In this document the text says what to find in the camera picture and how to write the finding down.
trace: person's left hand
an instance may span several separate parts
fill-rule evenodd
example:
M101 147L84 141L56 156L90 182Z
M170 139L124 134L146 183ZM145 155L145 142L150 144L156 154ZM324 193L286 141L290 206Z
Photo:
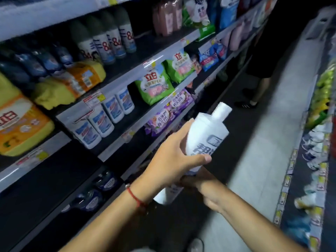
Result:
M187 135L193 122L194 119L190 119L161 144L143 173L158 187L170 186L179 181L188 170L211 162L211 156L208 154L194 156L184 154Z

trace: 84 disinfectant bottle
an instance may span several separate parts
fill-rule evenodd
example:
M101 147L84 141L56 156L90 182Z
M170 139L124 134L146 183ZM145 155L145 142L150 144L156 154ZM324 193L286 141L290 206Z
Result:
M220 102L211 115L199 113L190 127L185 151L188 156L196 154L211 155L229 134L223 124L224 119L231 112L231 108ZM201 166L192 168L186 175L195 175ZM154 200L160 204L170 204L182 191L182 187L172 185L162 189Z

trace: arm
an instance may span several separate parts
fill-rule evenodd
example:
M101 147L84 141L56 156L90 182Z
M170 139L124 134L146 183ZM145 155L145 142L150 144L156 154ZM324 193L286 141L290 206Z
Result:
M203 195L204 203L219 212L252 251L307 252L204 167L196 177L183 177L182 184L196 187Z
M151 201L166 186L178 181L189 169L207 164L210 155L186 156L181 150L193 119L160 146L145 172L131 185L132 193L141 201ZM90 225L71 240L61 252L109 251L128 220L137 212L137 202L124 191Z

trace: yellow package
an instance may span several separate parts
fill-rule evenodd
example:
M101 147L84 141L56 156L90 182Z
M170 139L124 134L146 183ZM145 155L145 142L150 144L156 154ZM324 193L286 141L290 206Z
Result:
M66 72L46 78L36 85L32 99L47 110L61 104L70 104L106 77L100 63L84 60Z
M0 154L18 156L54 130L54 123L0 73Z

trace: hand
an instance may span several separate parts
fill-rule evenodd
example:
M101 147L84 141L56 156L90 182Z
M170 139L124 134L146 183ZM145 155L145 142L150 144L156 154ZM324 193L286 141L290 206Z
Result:
M161 144L143 173L159 188L170 186L188 170L211 162L210 155L186 156L184 153L187 135L193 122L194 119L190 119L180 130L170 135Z
M221 198L228 189L204 166L200 168L196 176L183 176L179 185L197 188L203 195L203 201L206 206L216 212L223 213Z

